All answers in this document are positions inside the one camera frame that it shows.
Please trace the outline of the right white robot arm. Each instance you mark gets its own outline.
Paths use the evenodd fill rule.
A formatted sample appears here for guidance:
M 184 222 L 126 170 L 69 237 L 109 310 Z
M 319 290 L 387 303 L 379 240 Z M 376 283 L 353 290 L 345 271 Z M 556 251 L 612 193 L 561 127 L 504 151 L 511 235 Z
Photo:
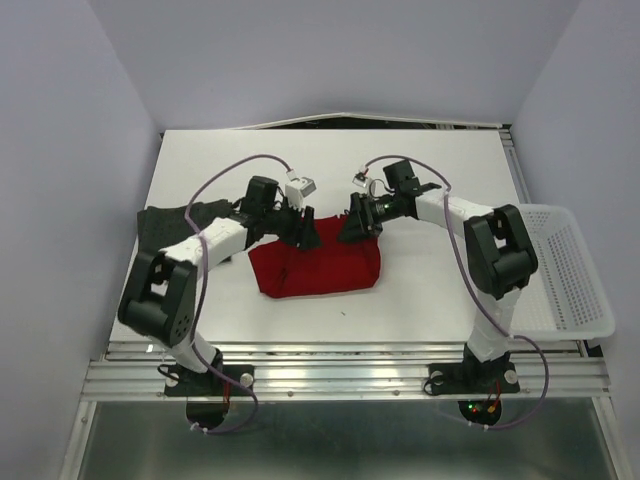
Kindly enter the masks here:
M 435 183 L 422 183 L 413 170 L 419 163 L 416 159 L 401 155 L 384 159 L 386 194 L 372 193 L 370 166 L 364 164 L 353 178 L 362 190 L 350 197 L 339 241 L 376 238 L 384 223 L 401 217 L 445 229 L 476 317 L 462 361 L 436 368 L 432 385 L 482 390 L 502 381 L 510 368 L 508 342 L 515 307 L 538 270 L 520 210 L 512 204 L 490 207 L 455 197 L 443 176 Z

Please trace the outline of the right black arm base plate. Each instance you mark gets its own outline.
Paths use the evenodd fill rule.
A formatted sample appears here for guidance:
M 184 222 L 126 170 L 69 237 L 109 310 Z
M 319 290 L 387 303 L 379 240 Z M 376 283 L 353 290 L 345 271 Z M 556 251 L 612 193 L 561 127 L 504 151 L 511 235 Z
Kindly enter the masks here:
M 462 363 L 433 363 L 423 390 L 430 396 L 458 395 L 480 398 L 492 394 L 516 394 L 521 391 L 512 363 L 506 367 L 465 367 Z

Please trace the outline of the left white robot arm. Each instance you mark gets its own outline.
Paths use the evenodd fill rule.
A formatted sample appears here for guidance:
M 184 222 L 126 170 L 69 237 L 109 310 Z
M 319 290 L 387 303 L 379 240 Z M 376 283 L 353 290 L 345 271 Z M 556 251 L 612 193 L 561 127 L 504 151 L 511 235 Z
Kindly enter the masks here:
M 254 176 L 238 207 L 201 228 L 186 220 L 193 235 L 155 252 L 140 250 L 134 257 L 117 311 L 118 321 L 163 346 L 188 371 L 188 382 L 199 393 L 250 388 L 224 374 L 222 354 L 198 332 L 208 288 L 209 271 L 241 253 L 266 235 L 300 250 L 321 241 L 314 209 L 306 199 L 315 191 L 308 177 L 288 174 L 285 185 Z

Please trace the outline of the red skirt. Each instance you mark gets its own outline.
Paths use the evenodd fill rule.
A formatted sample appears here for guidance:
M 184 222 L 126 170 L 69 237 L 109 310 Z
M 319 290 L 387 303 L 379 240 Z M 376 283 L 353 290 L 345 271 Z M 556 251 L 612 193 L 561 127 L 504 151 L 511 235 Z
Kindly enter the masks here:
M 381 270 L 376 238 L 343 243 L 344 215 L 317 220 L 322 245 L 303 251 L 278 240 L 253 248 L 248 257 L 259 291 L 274 299 L 329 295 L 373 287 Z

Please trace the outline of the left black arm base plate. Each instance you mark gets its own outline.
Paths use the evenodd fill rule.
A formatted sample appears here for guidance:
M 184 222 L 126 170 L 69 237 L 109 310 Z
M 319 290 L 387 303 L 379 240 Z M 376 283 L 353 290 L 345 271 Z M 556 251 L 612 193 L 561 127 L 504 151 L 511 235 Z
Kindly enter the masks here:
M 196 373 L 178 364 L 160 364 L 157 372 L 164 377 L 164 395 L 167 397 L 249 396 L 239 387 L 225 387 L 224 382 L 210 372 Z

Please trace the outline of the dark grey dotted skirt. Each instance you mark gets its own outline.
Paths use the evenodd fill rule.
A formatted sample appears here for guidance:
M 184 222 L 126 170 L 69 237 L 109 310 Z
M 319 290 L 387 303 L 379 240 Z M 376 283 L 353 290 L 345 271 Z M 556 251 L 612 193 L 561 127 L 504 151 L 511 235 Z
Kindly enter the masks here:
M 132 270 L 148 269 L 157 263 L 162 251 L 170 261 L 190 262 L 202 269 L 203 248 L 191 225 L 185 220 L 187 207 L 159 208 L 149 206 L 137 213 L 138 250 L 132 257 Z M 190 218 L 197 225 L 206 242 L 208 265 L 223 259 L 222 254 L 232 255 L 243 249 L 246 229 L 230 218 L 232 203 L 217 200 L 196 202 L 190 209 Z

